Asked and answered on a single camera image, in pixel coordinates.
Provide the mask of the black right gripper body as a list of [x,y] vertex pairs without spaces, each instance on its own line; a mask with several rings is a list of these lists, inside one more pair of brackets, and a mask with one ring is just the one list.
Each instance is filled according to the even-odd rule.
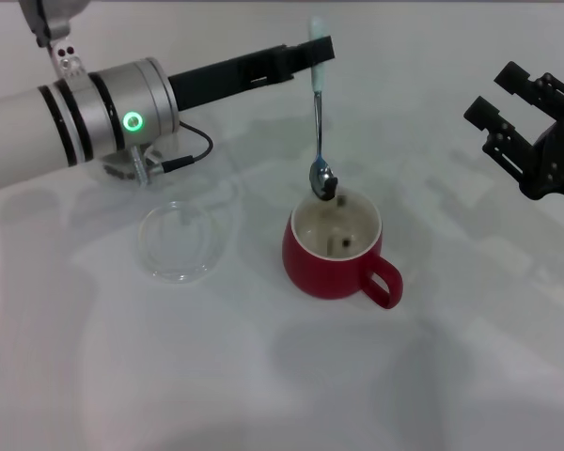
[[539,98],[535,106],[555,122],[534,144],[519,140],[523,171],[519,188],[526,197],[539,200],[548,194],[564,195],[564,96]]

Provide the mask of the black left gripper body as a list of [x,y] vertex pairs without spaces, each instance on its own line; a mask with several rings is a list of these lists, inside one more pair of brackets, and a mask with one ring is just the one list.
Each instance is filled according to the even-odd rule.
[[292,79],[287,45],[231,58],[168,77],[179,111]]

